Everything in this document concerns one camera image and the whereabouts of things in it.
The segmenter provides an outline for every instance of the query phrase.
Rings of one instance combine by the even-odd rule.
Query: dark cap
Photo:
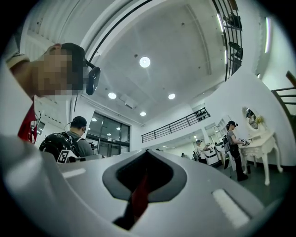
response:
[[[81,125],[81,126],[84,126],[84,127],[86,127],[86,125],[87,125],[86,119],[84,117],[82,117],[82,116],[75,117],[73,119],[72,123],[75,123],[77,125]]]
[[[84,77],[87,74],[85,51],[82,47],[73,43],[62,44],[62,50],[66,50],[67,55],[72,56],[72,66],[69,67],[71,71],[69,71],[69,77],[67,78],[69,89],[81,91],[85,84]]]
[[[236,124],[234,121],[229,121],[228,122],[228,125],[233,125],[234,127],[237,127],[238,126],[238,124]]]

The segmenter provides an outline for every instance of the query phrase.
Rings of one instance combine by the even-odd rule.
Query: wall light strip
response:
[[[266,21],[266,43],[265,43],[265,53],[269,50],[269,43],[270,43],[270,20],[268,17],[265,18]]]
[[[217,18],[218,18],[218,21],[219,21],[219,24],[220,24],[221,31],[223,32],[224,31],[224,28],[222,26],[222,21],[221,21],[221,18],[219,16],[219,14],[217,14]]]
[[[225,53],[225,64],[227,64],[227,50],[225,50],[224,53]]]

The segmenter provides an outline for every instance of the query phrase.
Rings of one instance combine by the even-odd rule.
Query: dark floor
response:
[[[290,181],[292,180],[292,176],[294,175],[292,171],[287,171],[284,168],[283,173],[279,173],[278,170],[274,167],[269,168],[269,177],[270,177],[270,185],[265,186],[265,174],[264,168],[262,166],[257,166],[250,164],[251,173],[248,174],[248,179],[238,182],[243,187],[252,192],[262,203],[264,206],[268,206],[273,201],[284,197],[286,190],[290,185]],[[222,173],[231,176],[232,179],[237,181],[236,171],[232,171],[232,168],[223,169],[223,166],[217,167]]]

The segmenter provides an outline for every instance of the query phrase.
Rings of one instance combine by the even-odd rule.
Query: black pants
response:
[[[231,145],[230,146],[230,153],[231,153],[232,157],[234,158],[237,179],[239,180],[244,176],[244,172],[242,171],[242,167],[241,167],[241,155],[239,152],[239,146],[237,144]]]

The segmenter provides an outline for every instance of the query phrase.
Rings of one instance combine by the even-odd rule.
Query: white vanity table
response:
[[[283,168],[280,166],[280,153],[278,146],[276,144],[276,140],[273,137],[273,132],[269,131],[264,125],[259,124],[258,129],[252,128],[247,122],[249,135],[250,137],[248,146],[240,145],[240,153],[244,160],[245,171],[247,173],[247,157],[252,156],[254,160],[254,165],[256,165],[256,159],[262,158],[264,172],[265,172],[265,185],[270,184],[269,180],[269,168],[268,168],[268,153],[275,149],[276,152],[276,160],[277,160],[277,169],[280,173],[282,173]]]

